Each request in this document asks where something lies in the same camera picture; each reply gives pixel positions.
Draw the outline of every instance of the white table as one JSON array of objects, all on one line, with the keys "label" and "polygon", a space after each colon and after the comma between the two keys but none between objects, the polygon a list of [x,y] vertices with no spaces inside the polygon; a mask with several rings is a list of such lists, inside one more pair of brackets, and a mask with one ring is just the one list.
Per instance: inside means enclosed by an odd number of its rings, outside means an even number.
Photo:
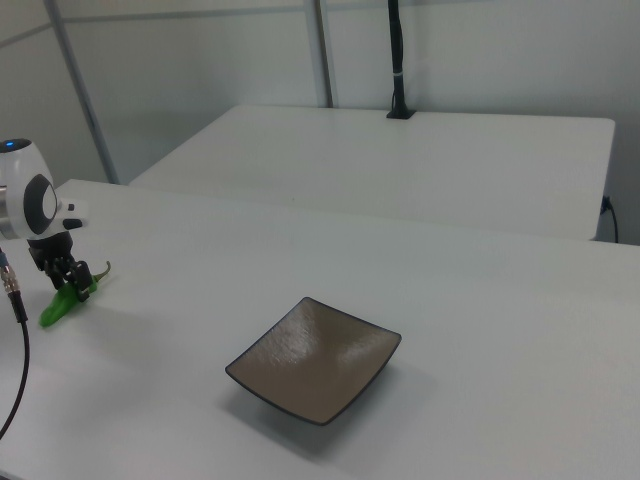
[{"label": "white table", "polygon": [[[629,479],[640,472],[640,250],[72,181],[74,253],[109,280],[55,328],[33,317],[0,472],[26,480]],[[398,331],[327,427],[224,367],[304,296]],[[0,301],[0,415],[22,362]]]},{"label": "white table", "polygon": [[132,186],[588,240],[611,120],[236,107]]}]

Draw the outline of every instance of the gray ceramic plate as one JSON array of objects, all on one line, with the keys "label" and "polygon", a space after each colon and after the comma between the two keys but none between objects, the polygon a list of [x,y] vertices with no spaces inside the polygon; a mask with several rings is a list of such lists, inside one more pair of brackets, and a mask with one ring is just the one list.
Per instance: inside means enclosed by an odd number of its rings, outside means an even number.
[{"label": "gray ceramic plate", "polygon": [[401,340],[307,297],[226,372],[280,410],[326,425],[376,378]]}]

